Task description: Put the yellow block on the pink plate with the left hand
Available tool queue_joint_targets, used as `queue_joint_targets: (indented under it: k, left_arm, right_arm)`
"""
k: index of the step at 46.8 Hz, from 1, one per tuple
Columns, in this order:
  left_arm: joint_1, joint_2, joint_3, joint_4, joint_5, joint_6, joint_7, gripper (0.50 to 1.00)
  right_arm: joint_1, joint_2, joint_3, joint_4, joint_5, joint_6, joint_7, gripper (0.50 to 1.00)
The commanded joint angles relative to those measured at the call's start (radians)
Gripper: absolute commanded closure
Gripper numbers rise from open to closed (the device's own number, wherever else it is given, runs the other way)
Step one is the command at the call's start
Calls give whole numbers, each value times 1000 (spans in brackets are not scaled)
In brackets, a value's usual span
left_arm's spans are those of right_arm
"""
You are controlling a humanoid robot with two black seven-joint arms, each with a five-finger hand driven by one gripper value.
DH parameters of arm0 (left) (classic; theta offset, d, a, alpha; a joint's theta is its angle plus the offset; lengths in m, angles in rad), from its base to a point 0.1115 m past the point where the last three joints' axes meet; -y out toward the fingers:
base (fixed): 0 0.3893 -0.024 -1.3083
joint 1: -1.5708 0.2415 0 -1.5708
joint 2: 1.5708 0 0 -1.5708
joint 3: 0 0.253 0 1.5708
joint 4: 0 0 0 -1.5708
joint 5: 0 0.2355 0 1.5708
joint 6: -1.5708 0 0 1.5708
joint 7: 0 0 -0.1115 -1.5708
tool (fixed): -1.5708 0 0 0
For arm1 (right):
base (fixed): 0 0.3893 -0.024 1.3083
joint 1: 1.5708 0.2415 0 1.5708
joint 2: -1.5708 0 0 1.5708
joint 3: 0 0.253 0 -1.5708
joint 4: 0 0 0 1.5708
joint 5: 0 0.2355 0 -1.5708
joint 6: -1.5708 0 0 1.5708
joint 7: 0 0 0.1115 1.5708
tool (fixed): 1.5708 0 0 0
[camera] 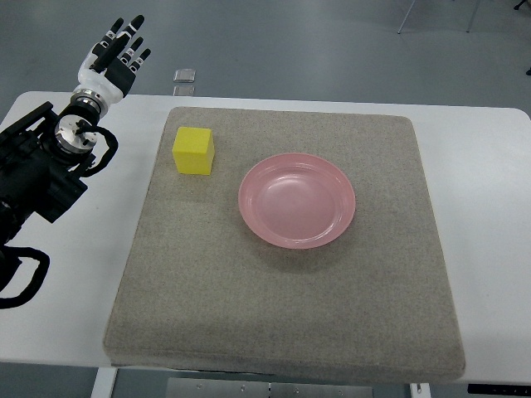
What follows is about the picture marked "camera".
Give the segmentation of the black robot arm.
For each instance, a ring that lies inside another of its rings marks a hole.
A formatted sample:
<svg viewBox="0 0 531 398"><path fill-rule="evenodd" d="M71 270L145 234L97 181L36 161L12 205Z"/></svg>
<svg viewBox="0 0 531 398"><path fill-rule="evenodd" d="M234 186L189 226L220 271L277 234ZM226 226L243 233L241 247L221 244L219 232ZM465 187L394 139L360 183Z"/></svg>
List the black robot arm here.
<svg viewBox="0 0 531 398"><path fill-rule="evenodd" d="M109 105L78 89L59 113L45 102L1 133L1 242L36 213L53 223L85 193L85 178L106 168L117 138L98 125Z"/></svg>

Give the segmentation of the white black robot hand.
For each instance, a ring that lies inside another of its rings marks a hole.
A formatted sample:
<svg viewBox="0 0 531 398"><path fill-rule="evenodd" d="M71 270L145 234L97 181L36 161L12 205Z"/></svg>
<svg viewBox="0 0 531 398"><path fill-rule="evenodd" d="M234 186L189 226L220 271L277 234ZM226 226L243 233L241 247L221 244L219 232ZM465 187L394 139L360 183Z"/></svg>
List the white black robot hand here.
<svg viewBox="0 0 531 398"><path fill-rule="evenodd" d="M111 106L120 102L131 90L141 67L151 55L142 48L138 35L144 16L129 24L119 18L90 49L78 71L78 91L89 91Z"/></svg>

